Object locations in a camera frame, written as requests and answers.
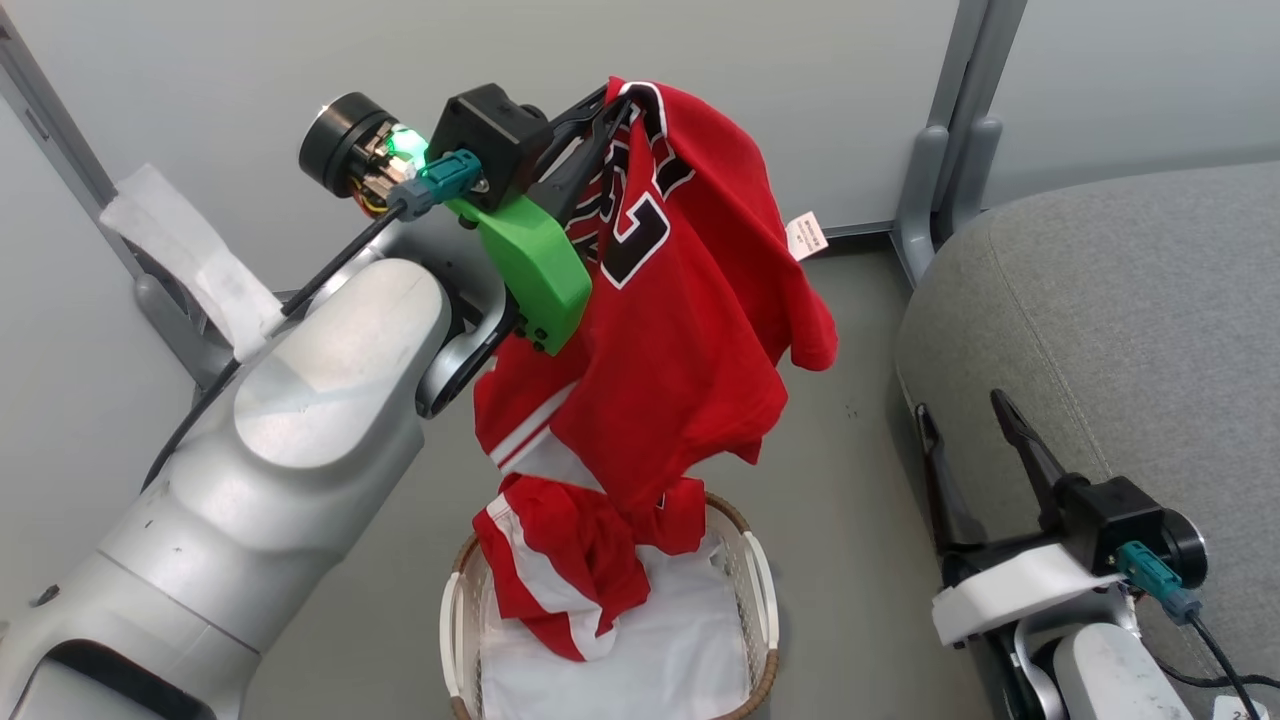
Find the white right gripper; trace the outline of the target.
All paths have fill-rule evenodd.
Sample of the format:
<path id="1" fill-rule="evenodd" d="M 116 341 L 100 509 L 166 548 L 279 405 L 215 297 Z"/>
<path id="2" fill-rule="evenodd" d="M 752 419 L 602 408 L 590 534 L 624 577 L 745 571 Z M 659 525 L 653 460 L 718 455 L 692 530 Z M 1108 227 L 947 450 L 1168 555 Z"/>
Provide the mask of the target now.
<path id="1" fill-rule="evenodd" d="M 1053 487 L 1065 470 L 1004 389 L 992 389 L 989 401 L 1004 438 L 1018 451 L 1030 482 L 1039 528 L 1059 530 L 1062 515 Z M 934 550 L 938 556 L 978 550 L 986 544 L 986 529 L 966 506 L 942 433 L 924 404 L 915 406 L 915 424 Z M 1044 544 L 941 591 L 932 601 L 932 621 L 940 642 L 952 646 L 1123 579 L 1115 571 L 1094 575 L 1062 544 Z"/>

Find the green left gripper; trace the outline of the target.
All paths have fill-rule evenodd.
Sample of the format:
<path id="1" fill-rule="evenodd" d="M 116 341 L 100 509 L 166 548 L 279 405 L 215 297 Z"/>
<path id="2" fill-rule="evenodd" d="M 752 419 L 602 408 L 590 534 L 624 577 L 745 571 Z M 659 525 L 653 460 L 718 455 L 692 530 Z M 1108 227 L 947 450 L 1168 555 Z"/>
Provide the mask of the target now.
<path id="1" fill-rule="evenodd" d="M 593 281 L 564 228 L 582 192 L 600 170 L 605 152 L 625 120 L 627 97 L 609 100 L 600 86 L 550 120 L 550 147 L 535 165 L 535 182 L 497 210 L 467 199 L 447 206 L 474 223 L 481 246 L 495 265 L 524 318 L 525 333 L 556 356 L 570 343 L 588 307 Z"/>

